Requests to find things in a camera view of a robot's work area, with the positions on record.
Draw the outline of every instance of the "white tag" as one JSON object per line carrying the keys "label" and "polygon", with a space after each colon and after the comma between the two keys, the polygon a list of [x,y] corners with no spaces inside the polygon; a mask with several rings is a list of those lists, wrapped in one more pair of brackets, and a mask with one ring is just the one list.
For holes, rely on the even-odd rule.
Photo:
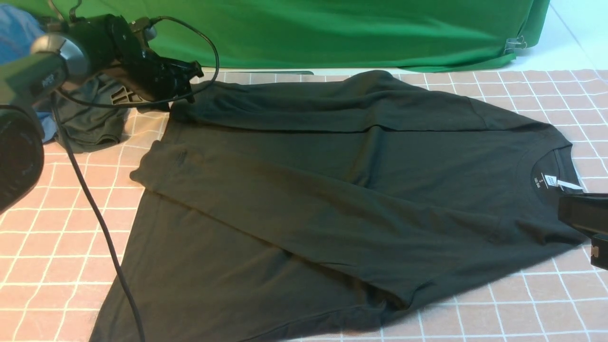
{"label": "white tag", "polygon": [[563,182],[563,181],[558,181],[558,185],[561,185],[563,187],[569,187],[570,189],[574,189],[574,190],[582,190],[582,188],[576,184],[572,184],[572,183],[568,183],[568,182]]}
{"label": "white tag", "polygon": [[545,175],[545,182],[549,186],[558,186],[558,178],[555,176]]}
{"label": "white tag", "polygon": [[560,181],[555,176],[545,175],[545,181],[547,182],[547,185],[549,185],[549,186],[554,186],[554,187],[563,186],[563,187],[567,187],[569,189],[583,190],[583,188],[581,188],[580,186],[578,186],[576,184],[568,183],[565,181]]}

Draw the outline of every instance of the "t-shirt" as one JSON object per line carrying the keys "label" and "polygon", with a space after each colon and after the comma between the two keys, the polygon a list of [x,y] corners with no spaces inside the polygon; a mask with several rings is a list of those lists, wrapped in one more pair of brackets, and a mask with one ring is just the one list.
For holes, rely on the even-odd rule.
{"label": "t-shirt", "polygon": [[[577,184],[555,127],[373,71],[217,82],[178,102],[131,178],[123,260],[149,342],[376,329],[563,253]],[[93,342],[137,341],[115,282]]]}

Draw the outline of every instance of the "blue cloth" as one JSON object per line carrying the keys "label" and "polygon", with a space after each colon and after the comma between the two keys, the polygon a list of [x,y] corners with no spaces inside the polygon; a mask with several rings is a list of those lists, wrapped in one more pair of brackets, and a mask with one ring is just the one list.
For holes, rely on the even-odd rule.
{"label": "blue cloth", "polygon": [[[28,56],[34,40],[43,34],[38,20],[31,14],[11,5],[0,4],[0,65]],[[44,128],[43,142],[47,142],[55,136],[57,126],[51,113],[36,113]]]}

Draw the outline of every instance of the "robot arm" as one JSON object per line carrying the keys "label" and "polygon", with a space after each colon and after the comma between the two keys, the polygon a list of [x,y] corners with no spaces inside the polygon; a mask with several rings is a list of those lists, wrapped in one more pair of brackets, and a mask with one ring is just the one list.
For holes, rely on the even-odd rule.
{"label": "robot arm", "polygon": [[168,111],[168,99],[194,102],[190,80],[201,65],[158,56],[148,42],[157,20],[128,23],[103,15],[52,23],[26,58],[0,66],[0,214],[30,192],[44,165],[43,129],[32,106],[63,87],[72,90],[99,73],[124,85],[116,105]]}

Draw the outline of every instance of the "black clamp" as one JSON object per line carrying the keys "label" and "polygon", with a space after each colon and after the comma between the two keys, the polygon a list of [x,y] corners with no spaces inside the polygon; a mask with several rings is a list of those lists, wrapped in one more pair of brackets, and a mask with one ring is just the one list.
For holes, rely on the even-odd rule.
{"label": "black clamp", "polygon": [[608,194],[566,195],[558,219],[591,238],[591,265],[608,270]]}

